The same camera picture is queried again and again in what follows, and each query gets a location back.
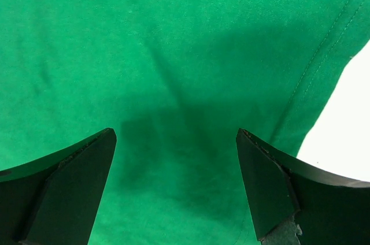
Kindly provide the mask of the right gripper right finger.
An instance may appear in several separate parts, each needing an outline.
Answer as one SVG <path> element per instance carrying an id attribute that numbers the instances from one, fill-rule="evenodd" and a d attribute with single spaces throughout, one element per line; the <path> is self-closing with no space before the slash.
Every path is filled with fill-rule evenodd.
<path id="1" fill-rule="evenodd" d="M 240 129 L 236 146 L 261 244 L 369 244 L 369 183 L 288 155 Z"/>

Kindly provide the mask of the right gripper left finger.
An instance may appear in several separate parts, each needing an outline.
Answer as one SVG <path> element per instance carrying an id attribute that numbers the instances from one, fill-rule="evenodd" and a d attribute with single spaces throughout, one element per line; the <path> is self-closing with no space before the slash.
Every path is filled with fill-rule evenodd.
<path id="1" fill-rule="evenodd" d="M 1 244 L 87 244 L 117 136 L 103 129 L 31 162 L 1 171 Z"/>

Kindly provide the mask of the green t shirt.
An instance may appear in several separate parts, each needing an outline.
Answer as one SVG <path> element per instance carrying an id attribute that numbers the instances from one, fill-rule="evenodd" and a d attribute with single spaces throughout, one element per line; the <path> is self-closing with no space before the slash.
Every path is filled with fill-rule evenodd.
<path id="1" fill-rule="evenodd" d="M 369 0 L 1 0 L 1 168 L 113 128 L 91 244 L 256 244 L 246 129 L 296 155 Z"/>

